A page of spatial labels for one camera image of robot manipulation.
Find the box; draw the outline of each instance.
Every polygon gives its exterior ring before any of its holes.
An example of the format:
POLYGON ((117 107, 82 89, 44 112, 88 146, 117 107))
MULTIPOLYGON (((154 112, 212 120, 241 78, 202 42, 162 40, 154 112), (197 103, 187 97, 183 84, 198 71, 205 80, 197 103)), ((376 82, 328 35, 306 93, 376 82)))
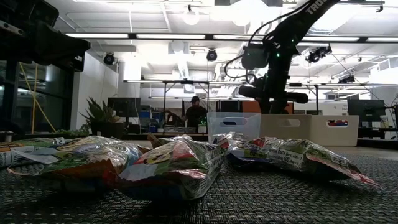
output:
POLYGON ((208 139, 213 142, 214 134, 243 133, 249 139, 260 137, 261 114, 259 113, 229 113, 209 112, 207 113, 208 139))
POLYGON ((356 146, 359 116, 262 114, 260 136, 308 139, 322 146, 356 146))

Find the cap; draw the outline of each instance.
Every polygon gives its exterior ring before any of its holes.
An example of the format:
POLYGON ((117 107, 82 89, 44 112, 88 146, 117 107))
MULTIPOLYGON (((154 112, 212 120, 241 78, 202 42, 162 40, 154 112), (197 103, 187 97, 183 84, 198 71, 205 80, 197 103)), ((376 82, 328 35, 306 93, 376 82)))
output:
POLYGON ((192 99, 191 99, 191 103, 194 103, 196 101, 199 101, 199 97, 193 96, 192 99))

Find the yellow cable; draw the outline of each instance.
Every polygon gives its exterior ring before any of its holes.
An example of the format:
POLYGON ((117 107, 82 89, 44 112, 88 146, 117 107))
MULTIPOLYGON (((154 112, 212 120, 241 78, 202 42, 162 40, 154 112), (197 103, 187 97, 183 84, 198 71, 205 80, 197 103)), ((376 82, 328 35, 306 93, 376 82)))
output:
MULTIPOLYGON (((24 74, 24 77, 25 77, 25 82, 26 82, 27 87, 28 87, 28 89, 29 89, 29 91, 30 91, 30 94, 32 94, 32 89, 30 88, 29 82, 27 81, 26 73, 25 73, 24 67, 22 66, 22 63, 19 62, 19 66, 21 66, 22 73, 24 74)), ((52 126, 51 122, 49 121, 49 119, 48 119, 47 116, 45 115, 45 113, 44 113, 42 107, 39 105, 39 102, 36 100, 36 96, 35 96, 35 95, 32 95, 32 96, 33 96, 34 101, 37 103, 37 106, 39 107, 39 110, 42 112, 42 114, 43 114, 45 120, 46 120, 46 121, 48 122, 48 124, 51 126, 52 130, 53 130, 54 132, 57 132, 57 130, 55 130, 55 128, 52 126)))
MULTIPOLYGON (((35 87, 33 88, 33 98, 36 97, 36 81, 37 81, 37 68, 39 65, 36 64, 36 69, 35 69, 35 87)), ((36 111, 36 103, 35 100, 33 100, 33 113, 32 113, 32 134, 35 132, 35 111, 36 111)))

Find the potted plant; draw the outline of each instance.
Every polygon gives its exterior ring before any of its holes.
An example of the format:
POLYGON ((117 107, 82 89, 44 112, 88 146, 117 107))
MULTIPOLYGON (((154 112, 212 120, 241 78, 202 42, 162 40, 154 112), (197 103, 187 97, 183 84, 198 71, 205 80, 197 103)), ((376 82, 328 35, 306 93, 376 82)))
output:
POLYGON ((82 113, 80 114, 87 119, 87 122, 91 127, 91 132, 94 135, 121 139, 124 133, 124 124, 118 123, 120 117, 113 115, 113 108, 106 106, 104 101, 102 102, 103 106, 101 108, 101 106, 91 97, 87 102, 87 116, 82 113))

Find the computer monitor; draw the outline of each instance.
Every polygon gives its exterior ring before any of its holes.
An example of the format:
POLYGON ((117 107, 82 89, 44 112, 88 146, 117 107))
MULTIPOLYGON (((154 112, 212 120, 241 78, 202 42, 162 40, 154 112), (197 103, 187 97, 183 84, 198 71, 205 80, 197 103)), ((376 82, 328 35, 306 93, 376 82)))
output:
POLYGON ((347 100, 348 114, 359 115, 359 125, 362 122, 380 121, 380 116, 386 115, 384 100, 347 100))
POLYGON ((141 99, 109 97, 108 106, 112 107, 119 117, 137 118, 141 111, 141 99))

